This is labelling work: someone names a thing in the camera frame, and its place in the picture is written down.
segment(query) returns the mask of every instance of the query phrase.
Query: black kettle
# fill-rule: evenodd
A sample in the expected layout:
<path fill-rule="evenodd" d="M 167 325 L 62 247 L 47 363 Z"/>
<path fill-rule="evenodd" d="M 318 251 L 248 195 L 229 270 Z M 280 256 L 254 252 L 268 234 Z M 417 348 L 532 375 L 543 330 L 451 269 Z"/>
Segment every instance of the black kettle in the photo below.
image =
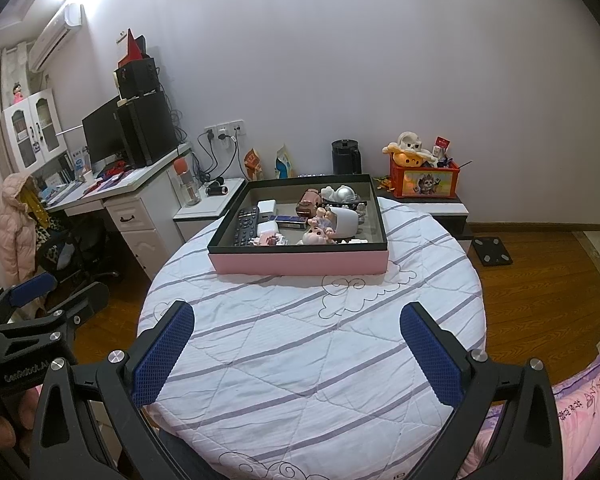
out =
<path fill-rule="evenodd" d="M 351 139 L 336 140 L 331 143 L 333 174 L 361 174 L 362 161 L 358 142 Z"/>

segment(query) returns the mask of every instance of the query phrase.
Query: white striped tablecloth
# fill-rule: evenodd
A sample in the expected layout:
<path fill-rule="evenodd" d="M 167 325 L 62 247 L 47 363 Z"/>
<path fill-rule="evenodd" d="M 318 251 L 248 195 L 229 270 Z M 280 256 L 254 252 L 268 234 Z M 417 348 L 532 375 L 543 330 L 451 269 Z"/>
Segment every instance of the white striped tablecloth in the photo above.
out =
<path fill-rule="evenodd" d="M 382 276 L 216 275 L 218 220 L 153 282 L 139 332 L 174 300 L 196 323 L 150 413 L 230 478 L 401 478 L 448 417 L 398 319 L 419 301 L 465 348 L 484 348 L 480 281 L 430 215 L 378 200 Z"/>

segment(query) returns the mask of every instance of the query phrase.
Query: pink blanket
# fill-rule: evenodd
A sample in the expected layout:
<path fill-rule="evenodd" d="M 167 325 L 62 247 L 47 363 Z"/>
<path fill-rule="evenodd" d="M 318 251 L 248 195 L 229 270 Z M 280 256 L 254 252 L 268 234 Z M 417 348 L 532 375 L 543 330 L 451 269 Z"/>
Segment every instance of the pink blanket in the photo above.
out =
<path fill-rule="evenodd" d="M 600 355 L 585 370 L 553 387 L 562 434 L 562 478 L 575 479 L 600 447 Z M 502 405 L 489 410 L 458 478 L 474 471 L 486 452 Z"/>

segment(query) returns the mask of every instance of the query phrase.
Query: red toy bin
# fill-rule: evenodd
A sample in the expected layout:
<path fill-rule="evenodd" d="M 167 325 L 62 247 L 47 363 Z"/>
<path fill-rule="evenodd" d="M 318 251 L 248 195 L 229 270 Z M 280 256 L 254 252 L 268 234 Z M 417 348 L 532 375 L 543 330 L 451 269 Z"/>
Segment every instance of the red toy bin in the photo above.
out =
<path fill-rule="evenodd" d="M 390 155 L 390 178 L 394 196 L 456 197 L 456 184 L 460 168 L 451 161 L 450 168 L 403 168 Z"/>

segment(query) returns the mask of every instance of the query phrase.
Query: screw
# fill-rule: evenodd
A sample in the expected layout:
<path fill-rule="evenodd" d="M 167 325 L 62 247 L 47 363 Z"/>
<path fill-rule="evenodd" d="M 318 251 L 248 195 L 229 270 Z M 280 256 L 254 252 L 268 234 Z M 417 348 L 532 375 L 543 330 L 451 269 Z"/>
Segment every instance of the screw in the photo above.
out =
<path fill-rule="evenodd" d="M 125 353 L 122 350 L 114 350 L 109 354 L 109 362 L 110 363 L 119 363 L 122 359 L 125 358 Z"/>
<path fill-rule="evenodd" d="M 539 372 L 544 368 L 544 363 L 540 359 L 536 359 L 534 357 L 533 359 L 529 360 L 529 366 L 531 366 L 534 370 L 537 370 Z"/>
<path fill-rule="evenodd" d="M 64 359 L 62 359 L 61 357 L 56 358 L 53 361 L 51 361 L 50 366 L 53 371 L 57 372 L 60 368 L 64 366 Z"/>
<path fill-rule="evenodd" d="M 487 355 L 487 352 L 485 352 L 484 350 L 480 350 L 479 348 L 474 348 L 473 350 L 471 350 L 471 358 L 474 361 L 483 363 L 489 358 L 489 356 Z"/>

